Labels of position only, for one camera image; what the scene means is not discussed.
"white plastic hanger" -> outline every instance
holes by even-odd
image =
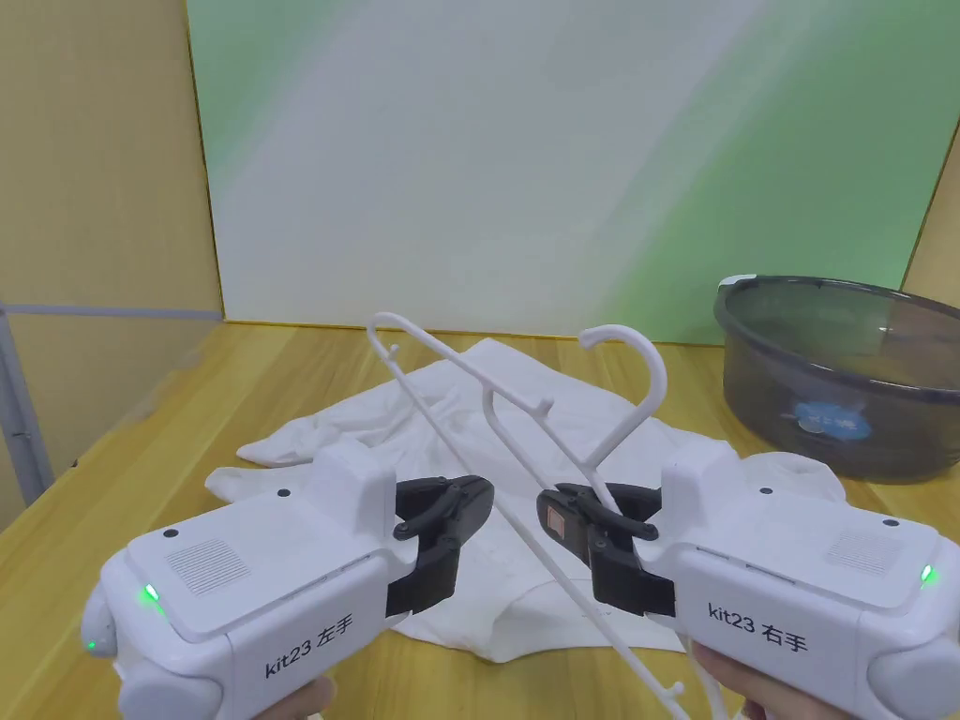
[[[459,352],[445,345],[422,328],[411,323],[406,318],[403,318],[395,313],[377,313],[374,315],[370,323],[367,325],[367,337],[370,339],[374,351],[386,364],[387,368],[390,370],[399,386],[413,400],[414,404],[426,418],[427,422],[429,422],[431,427],[436,430],[437,434],[440,436],[441,440],[444,441],[444,444],[447,446],[450,452],[453,453],[454,457],[460,461],[466,472],[471,472],[471,469],[463,454],[458,450],[456,443],[453,442],[452,438],[450,438],[446,431],[437,422],[426,402],[422,397],[420,397],[417,390],[413,387],[407,376],[404,374],[403,370],[401,370],[399,365],[396,363],[396,353],[399,350],[399,347],[393,345],[390,347],[390,349],[387,349],[377,337],[376,331],[381,326],[402,329],[408,335],[432,349],[443,358],[449,360],[458,368],[469,373],[480,382],[480,385],[483,389],[484,417],[487,419],[487,422],[490,424],[490,427],[496,436],[510,449],[517,460],[537,480],[542,488],[545,490],[555,490],[555,487],[546,479],[546,475],[541,472],[539,468],[537,468],[537,465],[533,459],[527,454],[522,445],[516,441],[516,439],[509,433],[507,428],[497,417],[496,411],[493,407],[494,394],[504,397],[506,400],[533,418],[543,432],[546,433],[546,435],[557,445],[557,447],[564,453],[570,462],[573,463],[574,467],[576,467],[584,475],[584,477],[590,483],[590,486],[596,492],[597,498],[600,500],[600,502],[607,509],[620,514],[620,510],[616,506],[616,502],[613,500],[610,491],[607,489],[607,484],[600,476],[598,467],[617,448],[618,445],[620,445],[634,430],[636,430],[645,420],[650,418],[654,412],[656,412],[657,408],[660,407],[660,404],[666,397],[666,367],[663,365],[663,359],[660,357],[660,353],[657,352],[657,349],[654,347],[653,343],[643,337],[643,335],[623,325],[602,325],[600,327],[584,330],[580,334],[580,344],[586,349],[594,348],[600,343],[611,340],[624,342],[631,348],[635,349],[643,358],[647,368],[649,369],[650,392],[647,394],[647,397],[645,397],[630,413],[628,413],[620,422],[616,424],[610,433],[608,433],[607,436],[604,437],[593,450],[588,452],[584,457],[579,457],[572,450],[572,448],[570,448],[569,445],[564,442],[563,438],[559,437],[557,433],[550,427],[548,416],[550,409],[553,407],[554,398],[523,397],[503,383],[499,382],[496,378],[491,377],[487,372],[476,367],[472,362],[467,360],[467,358],[461,356]],[[643,681],[643,683],[651,689],[651,691],[657,696],[667,711],[669,711],[671,716],[677,720],[689,720],[689,716],[676,700],[676,698],[684,691],[683,684],[674,683],[670,688],[664,688],[662,685],[660,685],[653,674],[647,669],[646,665],[644,665],[636,657],[636,655],[634,655],[627,643],[616,633],[616,631],[611,627],[610,623],[607,622],[606,618],[604,618],[604,616],[594,607],[593,603],[580,590],[577,589],[577,587],[570,581],[569,578],[564,575],[564,573],[549,556],[537,538],[535,538],[534,535],[529,532],[526,526],[522,524],[522,522],[518,517],[516,517],[516,515],[514,515],[510,508],[498,503],[495,497],[494,505],[500,514],[507,519],[507,522],[510,523],[511,527],[513,527],[513,529],[531,549],[534,555],[537,556],[537,559],[540,560],[540,562],[546,567],[557,583],[564,589],[566,594],[569,595],[570,599],[573,600],[578,607],[580,607],[580,609],[586,614],[597,630],[599,630],[600,633],[611,644],[613,649],[615,649],[620,657],[627,662],[630,668]],[[690,646],[688,641],[683,637],[681,637],[681,641],[689,655]],[[723,696],[721,695],[719,684],[710,675],[708,675],[707,672],[700,667],[698,663],[696,663],[696,661],[693,660],[692,656],[690,656],[690,660],[694,664],[697,677],[700,679],[705,691],[707,692],[713,720],[727,720],[727,710],[724,706]]]

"beige wall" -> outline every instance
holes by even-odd
[[[903,289],[960,307],[960,142],[956,137]]]
[[[0,302],[60,475],[215,321],[16,306],[221,311],[184,5],[9,0],[0,95]]]

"white cloth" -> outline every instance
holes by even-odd
[[[633,407],[621,396],[550,370],[494,340],[483,340],[464,355],[530,398],[553,397],[552,426],[581,452]],[[564,572],[591,596],[589,570],[540,530],[534,502],[540,486],[487,425],[479,383],[446,360],[408,376],[456,439],[470,471],[493,482],[499,501],[534,528]],[[497,400],[498,416],[551,481],[586,482],[532,419],[502,398]],[[607,482],[658,487],[666,458],[696,437],[650,419],[611,454],[601,473]],[[268,469],[221,468],[207,478],[206,486],[228,502],[302,486],[309,481],[314,454],[341,440],[366,445],[380,462],[396,469],[397,480],[466,473],[392,381],[316,415],[291,420],[269,438],[241,447],[239,457]],[[758,487],[776,484],[843,497],[843,487],[833,473],[815,461],[767,453],[743,462]],[[662,626],[615,608],[598,607],[632,647],[683,650]],[[404,620],[396,630],[494,662],[541,650],[608,644],[496,511],[464,547],[454,596]]]

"blue sticker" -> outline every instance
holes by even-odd
[[[828,402],[801,402],[794,415],[806,432],[837,440],[863,440],[872,432],[870,424],[859,413]]]

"speaker grille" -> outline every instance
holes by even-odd
[[[250,575],[250,569],[222,540],[206,540],[167,556],[167,563],[190,591],[205,595]]]
[[[902,549],[899,540],[876,533],[845,530],[827,551],[827,562],[883,577],[897,562]]]

